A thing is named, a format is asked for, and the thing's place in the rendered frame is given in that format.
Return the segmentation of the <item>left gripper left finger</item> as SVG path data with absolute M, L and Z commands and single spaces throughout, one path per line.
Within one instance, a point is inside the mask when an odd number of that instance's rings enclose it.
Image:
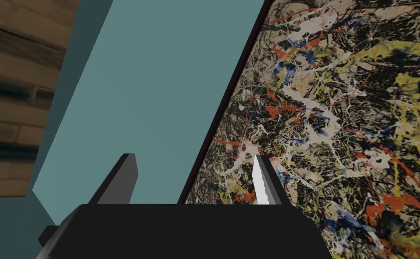
M 135 155 L 122 154 L 88 203 L 128 204 L 133 195 L 138 174 Z

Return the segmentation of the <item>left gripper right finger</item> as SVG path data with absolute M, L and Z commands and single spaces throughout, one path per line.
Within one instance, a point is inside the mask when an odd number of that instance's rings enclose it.
M 255 155 L 252 181 L 255 196 L 259 205 L 290 205 L 291 202 L 285 192 L 278 174 L 268 156 Z

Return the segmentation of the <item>black-framed splatter painting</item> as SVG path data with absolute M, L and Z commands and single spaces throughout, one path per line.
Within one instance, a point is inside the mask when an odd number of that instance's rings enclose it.
M 271 157 L 334 259 L 420 259 L 420 0 L 267 0 L 186 204 L 254 204 Z

